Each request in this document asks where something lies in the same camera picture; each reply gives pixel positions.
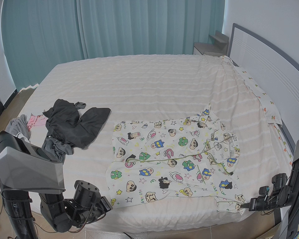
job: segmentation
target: bed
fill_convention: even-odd
[[[231,43],[231,55],[237,55],[237,51]],[[232,60],[242,65],[236,57]],[[254,69],[248,73],[254,75]],[[275,174],[290,174],[292,146],[288,146],[288,140],[299,138],[296,134],[285,138],[276,123],[267,122],[263,106],[245,85],[243,76],[221,57],[136,55],[60,64],[37,87],[20,114],[38,115],[52,107],[56,99],[86,103],[87,107],[79,110],[81,115],[91,107],[112,110],[95,141],[84,150],[74,148],[74,154],[66,156],[64,198],[73,197],[74,182],[80,179],[98,186],[110,200],[105,171],[114,159],[111,138],[115,121],[183,118],[197,114],[211,102],[216,115],[238,135],[244,149],[234,173],[246,188],[243,193],[247,201],[258,196],[259,187],[271,185]],[[45,126],[35,126],[30,132],[30,142],[41,146],[47,133]],[[32,211],[40,212],[38,194],[30,193],[30,197]],[[111,232],[179,230],[238,222],[250,214],[217,212],[212,197],[166,197],[113,209],[105,219],[86,227]]]

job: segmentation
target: white headboard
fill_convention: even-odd
[[[299,140],[299,64],[281,49],[254,32],[233,24],[228,51],[276,104],[282,131],[292,150]]]

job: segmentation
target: floor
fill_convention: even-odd
[[[34,89],[29,88],[19,92],[16,97],[9,104],[8,108],[0,115],[0,130],[4,130],[8,122],[18,116],[24,104],[27,102]],[[49,232],[53,232],[51,226],[40,215],[33,213],[33,217],[36,219],[36,223],[43,229]],[[223,225],[215,225],[212,227],[205,227],[199,229],[188,229],[178,231],[164,231],[164,232],[142,232],[137,234],[130,234],[134,239],[218,239],[218,238],[230,238],[230,239],[254,239],[274,227],[274,216],[266,215],[261,216],[259,212],[252,214],[247,219],[238,223],[228,223]],[[78,234],[63,233],[63,234],[50,234],[42,231],[39,227],[38,233],[41,239],[128,239],[129,237],[120,232],[93,232],[88,230],[82,230]],[[8,216],[3,209],[0,215],[0,239],[7,238],[8,236],[15,237],[15,233],[12,229]]]

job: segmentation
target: nightstand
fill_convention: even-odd
[[[222,34],[220,31],[216,31],[215,35],[209,34],[209,37],[214,39],[214,44],[195,42],[193,48],[193,55],[226,55],[228,36]]]

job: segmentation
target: white wall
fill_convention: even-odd
[[[299,0],[226,0],[222,33],[233,23],[262,36],[299,63]]]
[[[2,35],[1,35],[1,13],[3,0],[0,0],[0,101],[5,104],[11,94],[15,91],[16,86],[11,77],[6,57],[4,55]]]

